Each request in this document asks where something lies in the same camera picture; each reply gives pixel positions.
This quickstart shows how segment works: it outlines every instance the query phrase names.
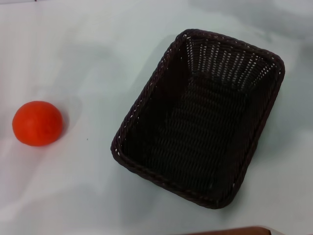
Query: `wicker basket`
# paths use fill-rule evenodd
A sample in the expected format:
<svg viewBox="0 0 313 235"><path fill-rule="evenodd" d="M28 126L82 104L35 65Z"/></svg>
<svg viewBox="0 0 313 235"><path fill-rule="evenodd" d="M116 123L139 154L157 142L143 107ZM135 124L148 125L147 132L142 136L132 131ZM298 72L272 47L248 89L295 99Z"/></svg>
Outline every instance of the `wicker basket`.
<svg viewBox="0 0 313 235"><path fill-rule="evenodd" d="M129 171L207 208L238 192L285 74L279 56L189 29L176 37L112 142Z"/></svg>

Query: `dark brown basket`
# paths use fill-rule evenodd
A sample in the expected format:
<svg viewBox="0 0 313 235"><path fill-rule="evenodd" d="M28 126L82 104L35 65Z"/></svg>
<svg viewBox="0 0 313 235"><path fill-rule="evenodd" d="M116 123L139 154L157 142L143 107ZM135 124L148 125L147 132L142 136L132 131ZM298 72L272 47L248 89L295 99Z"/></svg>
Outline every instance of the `dark brown basket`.
<svg viewBox="0 0 313 235"><path fill-rule="evenodd" d="M176 37L112 142L115 160L198 205L239 190L285 74L279 56L197 29Z"/></svg>

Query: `ball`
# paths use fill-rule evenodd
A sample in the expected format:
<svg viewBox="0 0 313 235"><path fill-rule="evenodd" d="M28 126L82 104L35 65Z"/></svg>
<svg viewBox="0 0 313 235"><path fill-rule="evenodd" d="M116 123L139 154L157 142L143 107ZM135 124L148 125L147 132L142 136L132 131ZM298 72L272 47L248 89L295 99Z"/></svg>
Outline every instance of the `ball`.
<svg viewBox="0 0 313 235"><path fill-rule="evenodd" d="M32 101L20 107L12 121L16 138L31 146L43 146L55 142L61 135L61 112L45 101Z"/></svg>

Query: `white table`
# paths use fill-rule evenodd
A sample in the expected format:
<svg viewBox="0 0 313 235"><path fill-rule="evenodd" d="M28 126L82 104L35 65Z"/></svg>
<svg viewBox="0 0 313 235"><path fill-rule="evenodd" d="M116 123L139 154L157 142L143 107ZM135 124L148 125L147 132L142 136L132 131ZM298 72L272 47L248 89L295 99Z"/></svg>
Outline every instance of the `white table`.
<svg viewBox="0 0 313 235"><path fill-rule="evenodd" d="M233 203L209 210L130 173L111 141L175 36L223 33L282 57L286 76ZM0 234L161 235L263 225L313 233L313 3L39 0L0 5ZM69 121L56 143L19 143L24 103Z"/></svg>

